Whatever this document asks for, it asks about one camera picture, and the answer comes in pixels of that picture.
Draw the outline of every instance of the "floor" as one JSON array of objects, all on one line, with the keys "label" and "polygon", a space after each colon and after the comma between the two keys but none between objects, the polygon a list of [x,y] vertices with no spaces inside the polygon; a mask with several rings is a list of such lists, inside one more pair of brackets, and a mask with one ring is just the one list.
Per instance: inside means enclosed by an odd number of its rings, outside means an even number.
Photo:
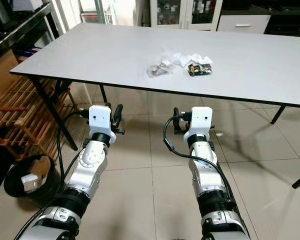
[{"label": "floor", "polygon": [[[88,107],[82,85],[73,95]],[[94,104],[98,87],[88,85]],[[100,187],[80,226],[78,240],[199,240],[200,213],[186,159],[165,147],[162,128],[173,107],[213,109],[210,132],[218,161],[228,178],[252,240],[300,240],[300,109],[288,107],[275,125],[278,106],[105,87],[112,106],[123,104],[125,135],[109,149]],[[69,128],[81,146],[89,126],[74,118]],[[175,147],[188,149],[180,135]],[[62,147],[65,165],[76,152]],[[0,240],[12,239],[36,211],[0,189]]]}]

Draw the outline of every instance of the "white table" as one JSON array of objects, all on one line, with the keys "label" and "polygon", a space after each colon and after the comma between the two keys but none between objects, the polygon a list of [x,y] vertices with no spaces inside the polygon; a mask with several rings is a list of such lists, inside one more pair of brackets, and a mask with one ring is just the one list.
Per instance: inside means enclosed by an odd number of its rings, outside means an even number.
[{"label": "white table", "polygon": [[[149,78],[149,65],[165,51],[198,53],[213,61],[213,74]],[[81,23],[10,71],[30,77],[70,144],[76,146],[38,78],[83,82],[190,96],[300,108],[300,37],[189,31]]]}]

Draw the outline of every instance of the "trash bin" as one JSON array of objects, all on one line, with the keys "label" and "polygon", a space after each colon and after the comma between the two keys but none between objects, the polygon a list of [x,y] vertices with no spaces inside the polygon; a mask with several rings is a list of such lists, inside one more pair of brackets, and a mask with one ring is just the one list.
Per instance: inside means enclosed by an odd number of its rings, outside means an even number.
[{"label": "trash bin", "polygon": [[34,160],[39,160],[41,156],[42,155],[34,155],[24,158],[7,173],[4,180],[4,190],[8,195],[28,200],[38,208],[42,208],[53,199],[61,182],[61,176],[55,168],[55,163],[51,158],[49,158],[51,165],[46,177],[46,182],[40,188],[31,193],[25,192],[21,177],[29,173],[28,170],[32,162]]}]

